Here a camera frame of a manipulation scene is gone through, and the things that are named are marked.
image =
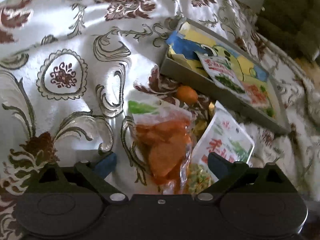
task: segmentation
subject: open box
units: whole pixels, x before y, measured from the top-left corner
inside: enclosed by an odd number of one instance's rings
[[[188,22],[191,26],[201,30],[202,33],[206,33],[206,35],[209,35],[210,38],[216,41],[218,44],[225,45],[228,47],[228,50],[231,49],[235,53],[242,55],[254,65],[259,66],[259,68],[266,73],[268,76],[268,95],[275,112],[275,118],[268,116],[260,109],[252,107],[249,102],[241,100],[230,91],[217,87],[211,79],[206,78],[191,68],[187,68],[172,60],[168,57],[169,50],[165,54],[160,68],[160,73],[173,78],[184,85],[192,87],[200,93],[209,96],[213,100],[218,100],[230,110],[238,111],[242,115],[251,118],[255,123],[266,127],[276,134],[289,133],[291,131],[289,121],[273,77],[269,75],[269,73],[258,62],[254,61],[247,53],[201,24],[190,19],[184,19],[180,21],[178,28],[181,28],[184,22]]]

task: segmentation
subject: green leaf image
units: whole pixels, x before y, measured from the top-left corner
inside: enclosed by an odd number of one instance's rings
[[[249,153],[245,149],[242,148],[241,144],[238,141],[232,141],[230,139],[229,139],[229,141],[233,146],[233,150],[238,155],[239,161],[246,162],[248,160]]]
[[[272,106],[266,109],[266,113],[268,116],[273,117],[275,115],[275,111],[273,110]]]
[[[224,74],[216,75],[216,76],[214,76],[214,78],[216,80],[218,80],[222,85],[225,85],[226,87],[230,88],[231,90],[233,90],[239,94],[245,93],[245,91],[240,86],[235,84],[228,76],[226,76]]]
[[[222,64],[223,64],[227,69],[231,69],[230,63],[229,63],[227,60],[223,61]]]
[[[264,93],[264,92],[266,92],[267,90],[266,90],[266,88],[264,87],[264,86],[260,86],[260,89],[261,89],[261,91]]]
[[[157,107],[145,103],[138,103],[136,101],[129,101],[128,107],[132,114],[147,114],[152,113],[157,109]]]

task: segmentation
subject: white snack package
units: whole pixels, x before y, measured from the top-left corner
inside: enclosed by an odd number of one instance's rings
[[[251,101],[235,72],[231,69],[228,60],[222,57],[209,57],[207,54],[196,51],[195,53],[217,87],[227,89],[237,97],[248,102]]]
[[[188,193],[198,194],[218,180],[208,167],[210,152],[215,152],[232,163],[248,163],[253,149],[253,139],[216,101],[215,114],[192,152],[187,179]]]

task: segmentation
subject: snack package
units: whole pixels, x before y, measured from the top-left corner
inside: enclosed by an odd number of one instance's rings
[[[193,148],[192,114],[154,96],[146,97],[128,102],[134,139],[162,193],[182,193]]]
[[[204,69],[196,52],[207,54],[209,57],[226,59],[240,84],[230,77],[228,78],[231,82],[225,76],[220,80],[230,86],[235,95],[249,101],[252,107],[276,118],[268,92],[268,72],[261,66],[256,65],[223,41],[189,24],[185,19],[179,22],[177,30],[171,33],[166,42],[170,46],[169,57],[206,78],[211,77]],[[237,90],[241,91],[239,88],[245,90],[246,94],[237,93]]]
[[[186,192],[198,194],[218,179],[208,168],[208,155],[215,152],[230,162],[249,162],[254,141],[218,102],[215,114],[192,152]]]
[[[199,52],[196,52],[196,54],[217,87],[227,89],[237,97],[250,101],[250,97],[246,94],[244,87],[231,69],[228,60],[222,57],[209,57],[207,54]]]

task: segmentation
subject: white fabric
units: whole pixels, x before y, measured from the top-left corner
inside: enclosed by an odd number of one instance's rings
[[[0,7],[0,185],[10,193],[1,196],[0,239],[21,236],[14,196],[47,162],[72,166],[112,150],[118,165],[106,181],[128,195],[158,192],[125,116],[140,90],[208,118],[207,97],[190,109],[172,97],[178,84],[159,76],[164,41],[182,16],[262,59],[278,82],[292,132],[273,140],[238,116],[256,141],[251,161],[276,161],[299,190],[320,198],[319,94],[281,50],[263,50],[235,0],[4,0]]]

